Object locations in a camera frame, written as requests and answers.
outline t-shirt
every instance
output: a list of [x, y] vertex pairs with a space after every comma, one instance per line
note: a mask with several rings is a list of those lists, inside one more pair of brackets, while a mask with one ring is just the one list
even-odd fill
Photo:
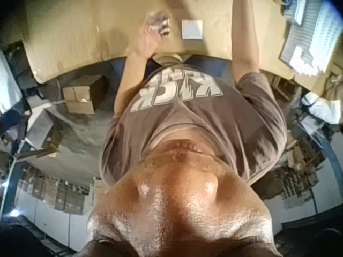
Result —
[[100, 174], [112, 186], [139, 164], [158, 135], [173, 127], [193, 127], [213, 136], [223, 153], [220, 158], [251, 185], [282, 154], [285, 124], [261, 73], [244, 75], [235, 88], [188, 66], [168, 67], [149, 79], [111, 121]]

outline white square paper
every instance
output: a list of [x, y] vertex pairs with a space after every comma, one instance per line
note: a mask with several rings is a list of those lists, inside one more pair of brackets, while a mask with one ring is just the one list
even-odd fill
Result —
[[183, 39], [203, 39], [202, 20], [182, 20]]

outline man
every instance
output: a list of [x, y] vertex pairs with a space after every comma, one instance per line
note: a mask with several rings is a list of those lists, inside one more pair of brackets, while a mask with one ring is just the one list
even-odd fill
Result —
[[81, 256], [279, 256], [250, 185], [280, 157], [285, 121], [258, 70], [251, 0], [233, 0], [232, 13], [237, 89], [184, 64], [143, 81], [168, 21], [140, 30], [101, 157], [111, 189]]

